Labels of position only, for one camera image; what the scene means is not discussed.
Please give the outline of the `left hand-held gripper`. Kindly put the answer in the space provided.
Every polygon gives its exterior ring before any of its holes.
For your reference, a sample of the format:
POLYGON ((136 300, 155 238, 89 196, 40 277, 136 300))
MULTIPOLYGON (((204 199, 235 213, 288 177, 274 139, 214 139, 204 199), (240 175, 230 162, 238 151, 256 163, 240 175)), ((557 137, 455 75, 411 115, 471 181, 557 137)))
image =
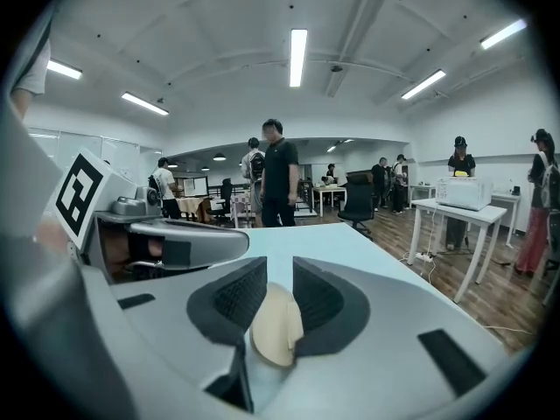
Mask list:
POLYGON ((137 185, 86 148, 59 182, 54 212, 78 262, 101 270, 107 279, 112 276, 103 223, 128 225, 132 269, 199 270, 232 261, 249 249, 249 236, 235 229, 158 219, 162 211, 155 190, 137 185))

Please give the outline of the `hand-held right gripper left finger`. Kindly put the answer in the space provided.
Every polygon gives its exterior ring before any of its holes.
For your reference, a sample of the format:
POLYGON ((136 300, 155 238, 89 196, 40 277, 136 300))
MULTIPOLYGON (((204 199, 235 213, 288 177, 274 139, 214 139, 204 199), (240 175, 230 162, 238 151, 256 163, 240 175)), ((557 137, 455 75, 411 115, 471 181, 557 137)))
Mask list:
POLYGON ((125 309, 127 320, 157 356, 198 388, 208 389, 242 374, 245 334, 267 282, 262 256, 110 289, 118 300, 152 297, 125 309))

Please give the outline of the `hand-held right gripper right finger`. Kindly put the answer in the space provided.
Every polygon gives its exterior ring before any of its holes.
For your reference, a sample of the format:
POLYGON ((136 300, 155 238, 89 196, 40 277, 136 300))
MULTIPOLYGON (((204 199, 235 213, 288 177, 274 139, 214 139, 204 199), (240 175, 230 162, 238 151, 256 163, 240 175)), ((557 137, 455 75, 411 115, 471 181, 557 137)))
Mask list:
POLYGON ((299 307, 322 324, 300 340, 262 419, 472 419, 528 357, 508 355, 396 261, 363 270, 296 257, 292 282, 299 307))

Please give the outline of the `person's left hand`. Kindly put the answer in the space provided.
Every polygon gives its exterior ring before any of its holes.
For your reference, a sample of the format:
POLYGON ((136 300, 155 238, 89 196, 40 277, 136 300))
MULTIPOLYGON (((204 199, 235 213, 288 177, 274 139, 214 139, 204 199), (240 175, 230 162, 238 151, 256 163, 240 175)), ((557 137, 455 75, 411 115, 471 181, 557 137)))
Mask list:
POLYGON ((102 225, 101 242, 105 265, 116 281, 129 278, 126 268, 138 261, 159 261, 163 254, 163 240, 144 234, 132 234, 122 225, 102 225))

